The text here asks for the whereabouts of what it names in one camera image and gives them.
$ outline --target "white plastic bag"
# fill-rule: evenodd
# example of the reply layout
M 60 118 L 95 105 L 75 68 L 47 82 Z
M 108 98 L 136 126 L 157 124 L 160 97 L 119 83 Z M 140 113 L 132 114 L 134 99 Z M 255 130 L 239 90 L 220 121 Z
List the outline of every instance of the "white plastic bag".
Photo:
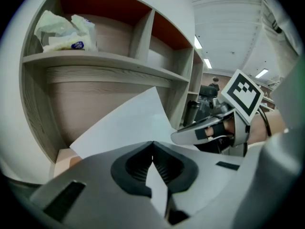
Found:
M 97 51 L 95 25 L 83 17 L 74 16 L 75 27 L 65 18 L 46 10 L 39 19 L 34 34 L 43 52 L 81 49 Z

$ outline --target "fluorescent light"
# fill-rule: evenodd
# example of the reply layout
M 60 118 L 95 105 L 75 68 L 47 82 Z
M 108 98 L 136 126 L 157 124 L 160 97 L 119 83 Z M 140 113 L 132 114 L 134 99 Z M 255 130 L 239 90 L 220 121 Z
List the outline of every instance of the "fluorescent light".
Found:
M 206 66 L 208 66 L 209 69 L 212 68 L 211 63 L 208 59 L 204 59 L 204 62 L 206 63 Z
M 197 49 L 202 49 L 202 46 L 201 46 L 201 44 L 200 44 L 200 42 L 198 41 L 198 39 L 197 39 L 196 36 L 195 36 L 195 47 L 196 47 Z
M 257 76 L 256 78 L 260 78 L 261 76 L 263 76 L 264 74 L 266 74 L 269 70 L 268 69 L 263 69 Z

